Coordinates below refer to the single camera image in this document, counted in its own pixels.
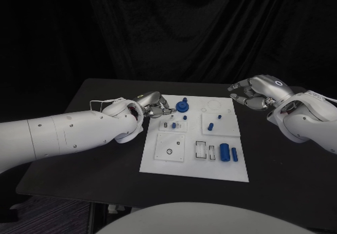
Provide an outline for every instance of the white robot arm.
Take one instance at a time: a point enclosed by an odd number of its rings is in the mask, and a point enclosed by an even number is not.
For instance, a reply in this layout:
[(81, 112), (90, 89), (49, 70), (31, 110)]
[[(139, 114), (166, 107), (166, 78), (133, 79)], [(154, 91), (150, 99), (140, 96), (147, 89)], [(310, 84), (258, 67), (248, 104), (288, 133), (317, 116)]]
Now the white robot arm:
[(248, 97), (231, 97), (254, 110), (275, 109), (267, 119), (278, 125), (284, 135), (297, 143), (313, 140), (337, 154), (337, 108), (327, 98), (313, 91), (294, 94), (287, 84), (270, 75), (255, 76), (229, 87), (244, 87)]
[(159, 92), (134, 100), (100, 102), (113, 102), (101, 112), (91, 110), (0, 123), (0, 173), (41, 158), (105, 145), (113, 139), (126, 143), (143, 131), (144, 117), (159, 118), (176, 112)]

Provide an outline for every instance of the black table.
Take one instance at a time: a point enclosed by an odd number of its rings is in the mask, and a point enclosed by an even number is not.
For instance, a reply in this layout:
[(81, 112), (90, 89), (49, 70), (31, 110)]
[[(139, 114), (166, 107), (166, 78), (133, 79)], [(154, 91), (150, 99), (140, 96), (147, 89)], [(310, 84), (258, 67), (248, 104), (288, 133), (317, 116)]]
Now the black table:
[[(91, 100), (162, 94), (229, 97), (225, 84), (88, 79), (67, 113), (90, 109)], [(337, 156), (314, 142), (297, 144), (258, 112), (234, 103), (249, 183), (140, 173), (144, 131), (126, 144), (33, 162), (18, 193), (133, 207), (169, 202), (209, 202), (247, 208), (304, 227), (337, 230)]]

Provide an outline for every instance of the silver robot hand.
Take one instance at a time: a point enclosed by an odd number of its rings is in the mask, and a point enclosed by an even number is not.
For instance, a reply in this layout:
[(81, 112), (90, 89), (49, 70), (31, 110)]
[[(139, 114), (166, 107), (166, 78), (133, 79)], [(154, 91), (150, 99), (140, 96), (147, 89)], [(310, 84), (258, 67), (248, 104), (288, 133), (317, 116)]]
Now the silver robot hand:
[(247, 105), (251, 109), (264, 111), (271, 105), (278, 107), (281, 103), (294, 96), (288, 85), (270, 75), (258, 75), (231, 85), (229, 91), (244, 87), (248, 97), (231, 94), (234, 100)]
[(146, 117), (159, 118), (162, 115), (177, 112), (176, 109), (170, 108), (167, 100), (157, 91), (141, 94), (134, 101), (140, 104)]

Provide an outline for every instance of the small blue object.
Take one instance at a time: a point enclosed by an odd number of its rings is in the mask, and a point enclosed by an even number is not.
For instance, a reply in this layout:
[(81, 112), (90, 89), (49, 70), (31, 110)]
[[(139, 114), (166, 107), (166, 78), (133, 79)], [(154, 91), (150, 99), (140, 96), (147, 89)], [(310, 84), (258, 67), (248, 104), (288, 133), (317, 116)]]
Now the small blue object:
[(238, 162), (238, 154), (235, 148), (232, 148), (232, 155), (234, 155), (234, 161)]
[(209, 129), (209, 131), (212, 131), (213, 126), (215, 126), (215, 124), (213, 124), (213, 123), (211, 123), (211, 124), (209, 124), (209, 128), (208, 128), (208, 129)]
[(221, 144), (221, 158), (224, 162), (231, 161), (229, 145), (226, 143)]
[(176, 104), (176, 109), (179, 112), (188, 112), (189, 110), (189, 104), (188, 104), (188, 98), (185, 97), (183, 98), (183, 101), (180, 101), (177, 104)]

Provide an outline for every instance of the robotic hand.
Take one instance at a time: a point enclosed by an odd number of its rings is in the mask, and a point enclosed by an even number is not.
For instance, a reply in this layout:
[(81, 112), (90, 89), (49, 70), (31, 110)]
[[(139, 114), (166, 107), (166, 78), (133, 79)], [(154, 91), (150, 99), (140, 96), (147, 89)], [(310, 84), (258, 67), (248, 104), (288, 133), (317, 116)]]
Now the robotic hand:
[(313, 91), (294, 94), (287, 84), (270, 75), (242, 80), (228, 90), (239, 87), (244, 87), (248, 97), (231, 94), (234, 100), (254, 110), (264, 111), (274, 106), (267, 119), (294, 142), (311, 139), (337, 154), (337, 108), (326, 99), (337, 100)]
[(176, 112), (160, 92), (149, 92), (134, 100), (118, 98), (95, 102), (101, 102), (101, 107), (104, 102), (113, 104), (100, 112), (91, 108), (90, 111), (0, 123), (0, 173), (41, 158), (105, 145), (113, 139), (126, 143), (143, 131), (144, 117), (159, 118)]

